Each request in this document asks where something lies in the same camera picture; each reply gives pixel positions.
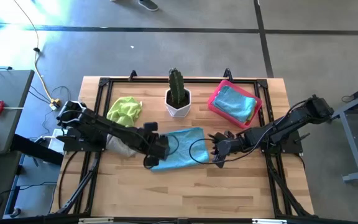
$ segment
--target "white pot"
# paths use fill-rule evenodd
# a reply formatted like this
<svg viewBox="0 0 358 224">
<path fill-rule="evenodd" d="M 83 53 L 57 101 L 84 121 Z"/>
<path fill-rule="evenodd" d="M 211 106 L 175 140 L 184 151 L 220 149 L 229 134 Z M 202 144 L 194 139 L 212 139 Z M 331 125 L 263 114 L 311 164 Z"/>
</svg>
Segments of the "white pot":
<svg viewBox="0 0 358 224">
<path fill-rule="evenodd" d="M 167 103 L 167 94 L 168 94 L 168 91 L 170 91 L 169 89 L 165 91 L 165 106 L 167 107 L 167 110 L 169 112 L 169 114 L 171 116 L 173 116 L 174 118 L 184 118 L 190 111 L 190 107 L 191 107 L 191 91 L 186 89 L 185 88 L 185 91 L 187 91 L 189 93 L 189 104 L 182 107 L 182 108 L 179 108 L 179 109 L 176 109 L 174 108 L 173 106 L 169 105 Z"/>
</svg>

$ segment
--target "green cloth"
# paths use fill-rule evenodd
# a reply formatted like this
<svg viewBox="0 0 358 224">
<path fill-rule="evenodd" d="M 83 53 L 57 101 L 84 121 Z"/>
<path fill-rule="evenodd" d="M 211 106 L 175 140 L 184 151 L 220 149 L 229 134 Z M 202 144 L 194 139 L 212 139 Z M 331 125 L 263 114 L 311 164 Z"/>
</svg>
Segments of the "green cloth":
<svg viewBox="0 0 358 224">
<path fill-rule="evenodd" d="M 132 127 L 139 118 L 141 111 L 142 105 L 133 97 L 120 97 L 107 113 L 107 119 L 124 125 L 125 127 Z"/>
</svg>

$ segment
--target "blue towel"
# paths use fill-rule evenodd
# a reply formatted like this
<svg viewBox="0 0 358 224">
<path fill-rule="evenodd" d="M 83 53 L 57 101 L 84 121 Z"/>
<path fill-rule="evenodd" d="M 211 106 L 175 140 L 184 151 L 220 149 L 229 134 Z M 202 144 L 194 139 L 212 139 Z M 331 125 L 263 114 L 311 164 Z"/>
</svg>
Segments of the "blue towel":
<svg viewBox="0 0 358 224">
<path fill-rule="evenodd" d="M 254 110 L 256 100 L 240 94 L 229 86 L 223 86 L 212 104 L 236 120 L 245 123 Z"/>
<path fill-rule="evenodd" d="M 198 139 L 205 138 L 202 128 L 190 128 L 185 130 L 173 131 L 167 134 L 170 152 L 173 152 L 179 141 L 178 149 L 168 155 L 165 161 L 160 160 L 159 165 L 151 168 L 152 171 L 172 170 L 187 166 L 194 166 L 198 163 L 189 156 L 190 145 Z M 191 147 L 191 155 L 200 162 L 208 162 L 209 156 L 205 145 L 205 141 L 198 141 Z"/>
</svg>

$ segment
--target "pink plastic tray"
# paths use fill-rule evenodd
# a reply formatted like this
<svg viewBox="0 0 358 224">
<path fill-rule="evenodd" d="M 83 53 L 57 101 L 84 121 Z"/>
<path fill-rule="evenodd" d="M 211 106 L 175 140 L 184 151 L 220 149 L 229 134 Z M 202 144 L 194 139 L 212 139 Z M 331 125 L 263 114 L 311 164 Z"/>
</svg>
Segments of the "pink plastic tray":
<svg viewBox="0 0 358 224">
<path fill-rule="evenodd" d="M 252 115 L 251 119 L 249 121 L 247 121 L 245 124 L 241 123 L 236 118 L 233 118 L 232 116 L 228 115 L 227 113 L 217 109 L 212 104 L 212 102 L 214 101 L 215 97 L 218 95 L 219 91 L 221 91 L 222 87 L 224 87 L 226 85 L 231 87 L 231 88 L 233 88 L 234 90 L 236 90 L 240 94 L 242 94 L 242 95 L 244 95 L 246 97 L 252 97 L 252 98 L 254 98 L 256 100 L 254 114 Z M 258 113 L 258 111 L 259 111 L 261 106 L 262 106 L 262 100 L 260 100 L 258 97 L 252 95 L 251 93 L 243 90 L 242 88 L 238 87 L 237 85 L 235 85 L 235 84 L 233 84 L 233 83 L 231 83 L 231 82 L 229 82 L 227 80 L 222 80 L 220 82 L 220 84 L 218 85 L 217 89 L 215 89 L 214 93 L 208 99 L 208 109 L 210 109 L 211 111 L 214 111 L 215 113 L 217 113 L 217 114 L 221 115 L 222 117 L 228 119 L 233 124 L 237 125 L 240 128 L 244 128 L 244 129 L 248 128 L 248 126 L 251 124 L 251 121 L 253 120 L 255 115 Z"/>
</svg>

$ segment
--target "person's foot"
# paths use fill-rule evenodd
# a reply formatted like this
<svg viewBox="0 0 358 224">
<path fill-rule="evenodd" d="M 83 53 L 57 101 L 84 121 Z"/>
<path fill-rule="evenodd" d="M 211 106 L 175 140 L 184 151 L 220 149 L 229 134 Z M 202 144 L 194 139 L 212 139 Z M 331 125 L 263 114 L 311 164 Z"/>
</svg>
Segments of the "person's foot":
<svg viewBox="0 0 358 224">
<path fill-rule="evenodd" d="M 151 0 L 139 0 L 139 4 L 143 7 L 145 7 L 149 11 L 157 11 L 158 5 L 156 5 Z"/>
</svg>

